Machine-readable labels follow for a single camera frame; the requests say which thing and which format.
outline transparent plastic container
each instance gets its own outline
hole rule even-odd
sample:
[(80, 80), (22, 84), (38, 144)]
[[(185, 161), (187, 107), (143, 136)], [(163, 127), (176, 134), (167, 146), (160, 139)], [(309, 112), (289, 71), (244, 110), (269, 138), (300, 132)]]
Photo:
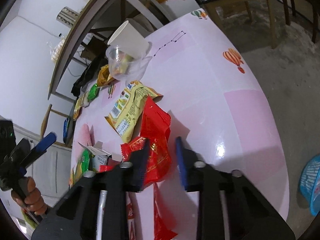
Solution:
[(148, 66), (152, 57), (141, 55), (139, 58), (130, 56), (129, 48), (119, 46), (110, 46), (106, 51), (106, 56), (109, 60), (109, 71), (111, 76), (117, 80), (126, 81), (126, 85), (131, 81), (139, 81)]

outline constellation print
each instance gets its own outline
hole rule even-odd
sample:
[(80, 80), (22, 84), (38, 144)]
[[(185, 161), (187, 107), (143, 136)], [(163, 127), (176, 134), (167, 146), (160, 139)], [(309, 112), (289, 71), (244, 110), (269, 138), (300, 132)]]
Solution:
[(159, 50), (161, 50), (162, 48), (164, 48), (166, 45), (168, 45), (171, 42), (177, 42), (183, 35), (185, 35), (187, 33), (185, 33), (184, 31), (179, 32), (171, 41), (169, 41), (168, 43), (164, 44), (162, 47), (160, 47), (156, 53), (153, 55), (154, 57), (156, 56), (156, 54), (158, 53)]

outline blue plastic basket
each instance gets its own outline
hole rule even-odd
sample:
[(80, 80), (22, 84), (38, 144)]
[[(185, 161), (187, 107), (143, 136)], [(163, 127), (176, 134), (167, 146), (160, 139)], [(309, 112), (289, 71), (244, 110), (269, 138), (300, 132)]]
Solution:
[(320, 211), (320, 155), (314, 157), (304, 167), (300, 178), (300, 191), (310, 206), (310, 212), (316, 216)]

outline white paper cup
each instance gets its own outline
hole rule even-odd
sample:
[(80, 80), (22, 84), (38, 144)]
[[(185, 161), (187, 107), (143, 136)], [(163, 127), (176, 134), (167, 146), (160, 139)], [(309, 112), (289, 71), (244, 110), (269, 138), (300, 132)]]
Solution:
[(108, 41), (108, 45), (119, 46), (124, 49), (128, 48), (128, 51), (123, 52), (135, 59), (144, 57), (149, 48), (149, 43), (128, 21), (125, 21), (113, 33)]

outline orange wrapper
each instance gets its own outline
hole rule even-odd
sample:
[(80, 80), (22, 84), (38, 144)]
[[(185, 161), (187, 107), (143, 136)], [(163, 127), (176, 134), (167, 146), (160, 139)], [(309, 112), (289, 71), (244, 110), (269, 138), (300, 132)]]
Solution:
[(161, 181), (170, 168), (171, 157), (167, 144), (170, 135), (170, 123), (170, 115), (153, 102), (151, 97), (148, 97), (143, 109), (140, 136), (121, 145), (122, 155), (124, 160), (127, 161), (131, 152), (143, 148), (146, 138), (150, 140), (150, 156), (144, 185)]

